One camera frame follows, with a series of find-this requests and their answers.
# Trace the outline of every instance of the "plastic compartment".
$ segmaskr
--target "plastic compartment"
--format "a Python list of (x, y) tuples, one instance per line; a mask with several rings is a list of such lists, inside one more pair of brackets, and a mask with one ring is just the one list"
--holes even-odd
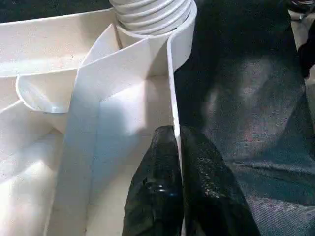
[(179, 138), (173, 67), (188, 59), (196, 11), (159, 36), (115, 27), (112, 10), (0, 25), (0, 51), (14, 52), (0, 55), (1, 235), (121, 234), (154, 130), (175, 125)]

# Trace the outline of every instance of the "white plastic divider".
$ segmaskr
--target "white plastic divider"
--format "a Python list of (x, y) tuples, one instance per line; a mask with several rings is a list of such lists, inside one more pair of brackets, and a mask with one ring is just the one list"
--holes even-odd
[(115, 21), (108, 9), (0, 24), (0, 76), (76, 69)]
[(191, 51), (194, 2), (191, 12), (166, 35), (136, 35), (118, 27), (126, 47), (79, 68), (48, 236), (121, 235), (128, 187), (154, 130), (162, 125), (179, 130), (171, 75)]

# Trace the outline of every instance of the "dark fabric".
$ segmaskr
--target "dark fabric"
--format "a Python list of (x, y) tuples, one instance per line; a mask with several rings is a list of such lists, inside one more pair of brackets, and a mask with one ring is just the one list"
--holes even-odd
[(314, 135), (285, 1), (197, 1), (181, 125), (215, 144), (262, 235), (315, 235)]
[(186, 235), (258, 236), (242, 190), (216, 147), (195, 129), (181, 128)]
[(158, 128), (134, 174), (123, 236), (179, 236), (184, 217), (182, 177), (172, 126)]

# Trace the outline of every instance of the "white plastic panel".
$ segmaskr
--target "white plastic panel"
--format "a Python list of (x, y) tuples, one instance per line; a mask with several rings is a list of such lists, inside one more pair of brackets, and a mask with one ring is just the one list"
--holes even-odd
[(0, 161), (49, 133), (52, 126), (18, 101), (0, 112)]
[(18, 76), (16, 92), (34, 111), (68, 112), (76, 70)]
[(86, 235), (121, 235), (132, 176), (155, 129), (172, 123), (167, 77), (150, 77), (101, 102)]
[(15, 92), (16, 77), (0, 77), (0, 110), (19, 100)]
[(63, 136), (47, 134), (0, 162), (0, 235), (40, 236), (54, 196)]
[(0, 76), (76, 69), (115, 20), (111, 9), (0, 25)]

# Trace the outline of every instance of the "white plastic box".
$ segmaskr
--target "white plastic box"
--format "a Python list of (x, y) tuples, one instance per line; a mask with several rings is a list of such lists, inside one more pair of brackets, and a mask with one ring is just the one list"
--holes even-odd
[(159, 36), (112, 9), (0, 24), (1, 236), (121, 235), (154, 130), (179, 138), (173, 72), (196, 12)]

